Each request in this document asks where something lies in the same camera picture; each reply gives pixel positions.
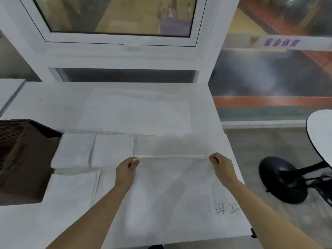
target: table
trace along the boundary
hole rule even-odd
[[[25,82],[25,79],[0,79],[0,117],[19,93]]]
[[[331,182],[324,181],[322,176],[315,178],[315,181],[303,176],[332,166],[332,110],[319,110],[312,113],[306,121],[306,131],[313,148],[322,158],[321,162],[297,169],[284,159],[266,157],[259,164],[259,175],[267,191],[289,204],[304,202],[310,187],[317,189],[321,195],[326,194],[320,191],[322,187],[330,190]]]
[[[233,161],[236,175],[243,182],[234,153],[227,136],[223,132],[207,84],[65,82],[45,84],[29,82],[16,96],[1,119],[32,119],[61,132],[76,131],[77,121],[84,108],[85,98],[89,96],[95,87],[173,93],[188,100],[193,133],[217,135],[218,137],[214,138],[210,144],[216,146],[217,151]],[[19,242],[16,240],[19,237],[28,241],[26,248],[35,249],[33,239],[29,238],[27,230],[35,228],[31,227],[31,225],[33,225],[34,217],[38,214],[38,208],[39,204],[21,205],[14,208],[0,206],[0,241],[2,248],[17,248]],[[230,224],[227,230],[220,231],[219,238],[251,235],[250,225],[245,217],[241,219],[240,224],[242,225],[239,225],[239,223]],[[104,247],[110,248],[110,245],[110,241],[105,240]]]

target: storage box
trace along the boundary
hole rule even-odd
[[[61,135],[31,120],[0,121],[0,205],[42,201]]]

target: person's right arm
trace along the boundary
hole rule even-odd
[[[235,197],[264,249],[323,249],[241,183],[230,159],[219,153],[210,155],[209,159],[216,176]]]

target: brown basket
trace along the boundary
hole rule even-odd
[[[61,135],[35,121],[0,121],[0,205],[42,201]]]

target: person's left hand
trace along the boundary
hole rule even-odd
[[[133,161],[137,157],[129,157],[125,159],[116,169],[115,186],[128,192],[134,182],[135,168],[139,164],[139,160]]]

